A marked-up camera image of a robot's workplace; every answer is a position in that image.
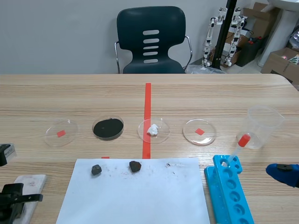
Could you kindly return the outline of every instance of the wall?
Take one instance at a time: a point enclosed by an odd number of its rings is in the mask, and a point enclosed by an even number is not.
[[[248,6],[251,1],[237,4]],[[225,7],[226,0],[1,0],[0,74],[117,73],[117,14],[125,8],[167,5],[184,11],[192,61],[198,60],[209,18]],[[119,52],[123,68],[132,55]],[[172,47],[169,55],[184,66],[189,58],[187,41]]]

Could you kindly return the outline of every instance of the white sink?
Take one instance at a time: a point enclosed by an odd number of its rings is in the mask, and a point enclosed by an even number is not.
[[[281,18],[257,64],[266,63],[271,52],[284,48],[299,19],[299,0],[268,0],[269,4],[282,9]]]
[[[277,8],[299,12],[299,0],[268,0],[268,2]]]

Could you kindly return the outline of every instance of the white robot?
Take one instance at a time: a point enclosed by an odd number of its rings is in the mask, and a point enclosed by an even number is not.
[[[204,67],[209,67],[211,65],[210,61],[208,61],[208,57],[213,49],[212,47],[212,35],[213,35],[213,29],[215,25],[222,25],[223,21],[225,20],[226,13],[227,13],[227,8],[220,8],[218,10],[219,15],[218,17],[212,17],[210,20],[208,32],[206,35],[206,40],[205,40],[205,47],[204,47],[204,53],[203,53],[203,59],[202,59],[202,65]],[[230,50],[228,53],[228,56],[225,58],[224,62],[226,65],[231,66],[231,60],[235,54],[235,51],[237,50],[237,45],[240,40],[240,32],[242,27],[244,26],[245,18],[241,15],[240,16],[241,9],[240,8],[235,8],[234,14],[232,17],[232,25],[236,25],[236,29],[234,32],[234,38],[230,44]]]

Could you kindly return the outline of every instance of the chair leg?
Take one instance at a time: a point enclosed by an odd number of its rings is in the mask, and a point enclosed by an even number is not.
[[[185,67],[183,67],[184,71],[186,70],[187,66],[189,65],[191,59],[192,59],[192,56],[193,56],[193,52],[192,52],[192,47],[191,47],[191,42],[190,42],[190,38],[188,36],[185,36],[185,38],[187,38],[188,40],[188,43],[189,43],[189,48],[190,48],[190,59],[187,63],[187,65]]]
[[[118,41],[115,42],[114,47],[115,47],[115,54],[116,54],[117,71],[118,71],[118,74],[120,74],[120,73],[121,73],[121,72],[120,72],[120,64],[118,63],[118,55],[117,55],[117,47],[116,47],[116,45],[117,45],[118,43],[119,43]]]

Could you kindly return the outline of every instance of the rack hole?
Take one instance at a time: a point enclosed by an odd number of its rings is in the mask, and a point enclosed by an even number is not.
[[[223,166],[223,167],[229,167],[229,163],[226,159],[221,159],[220,160],[220,164]]]
[[[228,181],[226,181],[226,185],[227,185],[227,187],[228,188],[230,188],[230,189],[235,189],[236,188],[236,183],[233,181],[233,180],[228,180]]]
[[[233,176],[233,172],[230,169],[228,169],[228,168],[224,169],[223,173],[227,174],[228,177],[232,177]]]
[[[240,195],[238,194],[238,192],[235,192],[235,191],[232,191],[230,194],[229,194],[229,197],[230,199],[232,199],[234,202],[238,202],[241,197]]]
[[[234,210],[236,213],[238,213],[239,215],[244,215],[245,214],[245,209],[243,208],[243,206],[241,206],[240,204],[235,204],[234,205]]]
[[[149,50],[149,49],[157,49],[159,46],[150,46],[150,47],[144,47],[143,50]]]
[[[241,218],[239,219],[239,224],[249,224],[249,222],[246,219]]]
[[[144,52],[143,53],[143,56],[150,56],[150,55],[157,55],[158,54],[158,52],[156,52],[156,51],[152,51],[152,52]]]
[[[154,30],[145,30],[143,31],[143,35],[154,35],[154,34],[158,34],[160,31],[157,29]]]
[[[158,62],[158,59],[149,59],[149,60],[144,60],[144,63],[156,63]]]
[[[154,39],[145,39],[143,41],[143,43],[157,43],[159,42],[160,40],[158,38],[154,38]]]

